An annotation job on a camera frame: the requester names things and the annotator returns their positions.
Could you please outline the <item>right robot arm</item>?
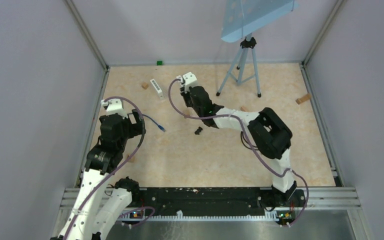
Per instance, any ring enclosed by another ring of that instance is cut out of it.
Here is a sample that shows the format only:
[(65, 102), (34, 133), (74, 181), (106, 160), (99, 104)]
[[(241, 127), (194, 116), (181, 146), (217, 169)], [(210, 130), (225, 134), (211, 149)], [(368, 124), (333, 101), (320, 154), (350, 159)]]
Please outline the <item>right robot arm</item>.
[(292, 131), (269, 107), (259, 112), (226, 108), (213, 103), (202, 86), (181, 87), (185, 105), (192, 108), (208, 127), (233, 129), (242, 133), (252, 149), (267, 159), (266, 166), (272, 173), (273, 200), (287, 206), (294, 198), (297, 182), (290, 161)]

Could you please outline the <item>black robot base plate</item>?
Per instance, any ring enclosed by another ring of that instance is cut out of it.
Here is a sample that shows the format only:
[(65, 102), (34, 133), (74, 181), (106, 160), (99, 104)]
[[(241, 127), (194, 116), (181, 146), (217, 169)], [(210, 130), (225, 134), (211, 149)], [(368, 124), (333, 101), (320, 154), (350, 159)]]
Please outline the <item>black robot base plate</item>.
[(296, 210), (304, 204), (302, 189), (286, 199), (270, 187), (148, 187), (134, 193), (128, 207), (153, 207), (156, 217), (178, 211), (186, 217), (245, 217)]

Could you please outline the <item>wooden block near left arm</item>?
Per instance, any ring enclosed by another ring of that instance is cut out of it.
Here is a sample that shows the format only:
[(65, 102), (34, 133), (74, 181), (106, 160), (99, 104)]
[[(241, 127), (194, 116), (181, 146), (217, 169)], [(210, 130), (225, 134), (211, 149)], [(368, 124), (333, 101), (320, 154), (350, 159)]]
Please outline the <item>wooden block near left arm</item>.
[(134, 156), (132, 156), (132, 155), (127, 155), (126, 156), (126, 162), (127, 163), (133, 163), (135, 161), (135, 157)]

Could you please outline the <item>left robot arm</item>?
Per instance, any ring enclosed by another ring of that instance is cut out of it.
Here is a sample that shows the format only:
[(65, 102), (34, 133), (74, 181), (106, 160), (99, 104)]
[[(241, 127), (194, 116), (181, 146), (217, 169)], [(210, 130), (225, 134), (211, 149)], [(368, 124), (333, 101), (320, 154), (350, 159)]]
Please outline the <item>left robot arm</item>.
[(105, 204), (101, 204), (115, 172), (123, 161), (127, 141), (146, 133), (143, 116), (132, 110), (135, 123), (115, 113), (102, 115), (100, 136), (86, 156), (79, 192), (71, 213), (54, 237), (56, 240), (104, 240), (126, 207), (140, 202), (139, 183), (129, 177), (119, 179)]

